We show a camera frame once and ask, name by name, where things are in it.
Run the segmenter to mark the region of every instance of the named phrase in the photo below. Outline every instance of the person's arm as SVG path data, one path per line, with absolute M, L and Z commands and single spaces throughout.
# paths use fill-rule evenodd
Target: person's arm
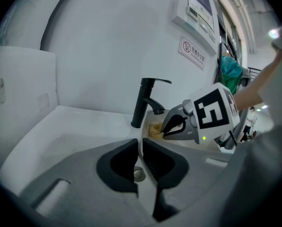
M 235 95 L 233 95 L 238 110 L 243 110 L 253 105 L 260 104 L 262 102 L 258 90 L 261 88 L 262 85 L 264 85 L 270 75 L 272 75 L 275 69 L 280 65 L 281 60 L 282 50 L 279 49 L 273 62 L 266 66 L 256 76 L 256 78 L 251 82 L 250 85 L 248 85 L 242 91 L 239 91 Z

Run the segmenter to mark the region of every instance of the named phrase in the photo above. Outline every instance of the black faucet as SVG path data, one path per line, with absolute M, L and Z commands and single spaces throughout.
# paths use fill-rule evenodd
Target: black faucet
M 134 128 L 141 127 L 146 112 L 147 104 L 152 107 L 154 114 L 164 113 L 165 108 L 156 100 L 150 98 L 151 90 L 154 87 L 155 81 L 164 81 L 171 84 L 171 81 L 168 80 L 162 80 L 157 78 L 142 78 L 135 112 L 133 113 L 133 118 L 131 122 L 131 126 Z

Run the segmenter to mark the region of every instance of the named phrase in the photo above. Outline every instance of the drain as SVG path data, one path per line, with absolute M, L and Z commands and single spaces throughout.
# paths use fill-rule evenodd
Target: drain
M 142 167 L 135 166 L 133 169 L 133 177 L 135 179 L 135 182 L 142 182 L 145 179 L 145 173 L 142 169 Z

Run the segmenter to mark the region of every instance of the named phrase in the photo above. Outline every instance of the white panel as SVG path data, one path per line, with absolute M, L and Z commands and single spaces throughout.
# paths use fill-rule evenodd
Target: white panel
M 57 106 L 56 57 L 39 50 L 0 47 L 0 167 L 17 143 Z
M 171 21 L 172 0 L 64 0 L 47 30 L 44 50 L 57 56 L 59 103 L 132 114 L 141 78 L 157 82 L 152 98 L 165 108 L 212 84 L 216 58 L 204 70 L 178 52 L 181 35 Z
M 219 41 L 216 39 L 213 41 L 209 36 L 209 26 L 204 22 L 202 18 L 200 18 L 200 14 L 198 15 L 198 20 L 195 21 L 192 19 L 186 12 L 186 7 L 189 4 L 189 0 L 174 0 L 174 7 L 173 7 L 173 14 L 172 14 L 172 21 L 174 21 L 176 24 L 180 25 L 186 32 L 191 34 L 195 39 L 199 41 L 199 43 L 202 44 L 203 47 L 205 47 L 206 51 L 211 55 L 214 56 L 218 52 L 218 45 Z M 200 5 L 198 2 L 195 6 L 197 0 L 193 0 L 192 3 L 189 4 L 192 8 L 196 9 L 199 13 L 199 10 L 203 9 L 203 6 Z M 219 38 L 219 24 L 218 24 L 218 17 L 217 17 L 217 10 L 215 7 L 215 4 L 213 0 L 209 0 L 211 10 L 212 10 L 212 18 L 213 18 L 213 25 L 210 33 L 213 34 L 214 38 Z
M 60 0 L 16 0 L 0 24 L 0 46 L 40 49 L 48 20 Z

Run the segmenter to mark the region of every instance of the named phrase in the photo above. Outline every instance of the ceiling light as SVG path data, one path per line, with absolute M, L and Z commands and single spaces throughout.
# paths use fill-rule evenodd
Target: ceiling light
M 276 39 L 276 38 L 279 38 L 279 31 L 277 29 L 272 29 L 271 31 L 269 31 L 269 36 L 272 38 L 272 39 Z

